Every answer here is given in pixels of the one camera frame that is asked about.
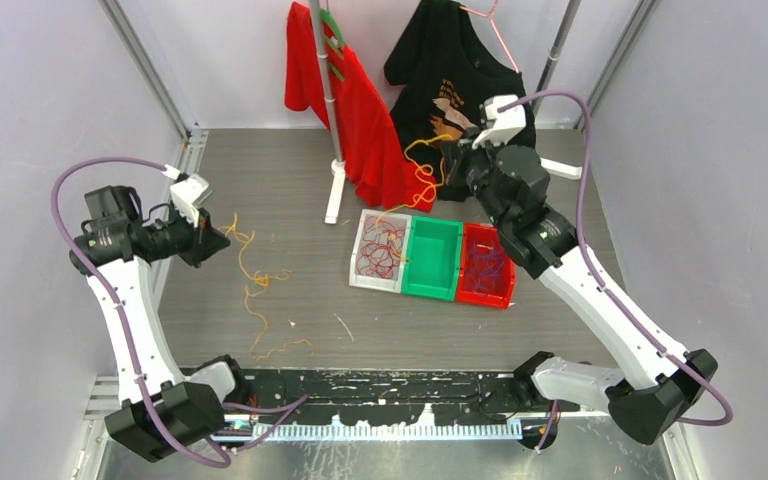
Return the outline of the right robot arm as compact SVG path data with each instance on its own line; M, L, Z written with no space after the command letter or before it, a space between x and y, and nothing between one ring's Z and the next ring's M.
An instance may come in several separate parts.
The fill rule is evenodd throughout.
M701 397L718 368L658 328L605 272L576 227L547 202L550 175L527 146L444 141L447 184L466 187L515 265L562 299L616 362L600 368L540 351L514 371L527 410L564 401L607 413L628 437L651 445Z

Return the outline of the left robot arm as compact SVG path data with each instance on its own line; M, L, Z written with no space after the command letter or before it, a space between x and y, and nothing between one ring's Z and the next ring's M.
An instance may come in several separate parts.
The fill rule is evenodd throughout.
M252 397L239 364L216 357L184 373L173 359L153 297L152 266L170 257L201 264L229 247L209 213L191 223L175 209L147 224L141 201L127 186L106 186L85 196L89 219L74 242L92 263L70 260L102 307L118 369L118 410L108 414L110 437L149 462L181 444L207 439L224 425L223 409L237 413Z

